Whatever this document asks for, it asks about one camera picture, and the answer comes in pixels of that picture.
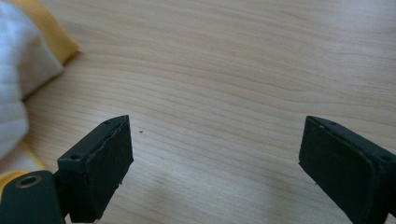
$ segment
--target screw hole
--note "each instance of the screw hole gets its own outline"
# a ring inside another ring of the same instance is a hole
[[[72,155],[72,160],[79,160],[79,159],[81,159],[81,155],[79,155],[79,154],[74,154],[74,155]]]
[[[40,180],[41,180],[40,175],[29,175],[18,181],[16,187],[19,189],[26,189],[40,182]]]
[[[383,161],[391,161],[392,158],[389,157],[389,156],[381,156],[381,160],[383,160]]]

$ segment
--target wood grain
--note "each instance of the wood grain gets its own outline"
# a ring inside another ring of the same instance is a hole
[[[349,223],[298,165],[306,115],[396,153],[394,1],[40,2],[81,53],[26,101],[28,144],[55,171],[131,118],[99,223]]]

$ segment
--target white towel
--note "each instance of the white towel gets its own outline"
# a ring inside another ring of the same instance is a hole
[[[0,1],[0,159],[27,133],[22,97],[62,70],[30,19]]]

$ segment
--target wooden table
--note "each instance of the wooden table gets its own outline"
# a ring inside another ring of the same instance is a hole
[[[350,223],[298,165],[306,115],[396,153],[394,1],[40,2],[81,53],[26,101],[27,143],[55,171],[131,119],[99,223]]]

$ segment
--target quilted fabric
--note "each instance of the quilted fabric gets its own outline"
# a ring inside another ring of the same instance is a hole
[[[62,70],[30,19],[0,1],[0,158],[28,130],[22,97]]]

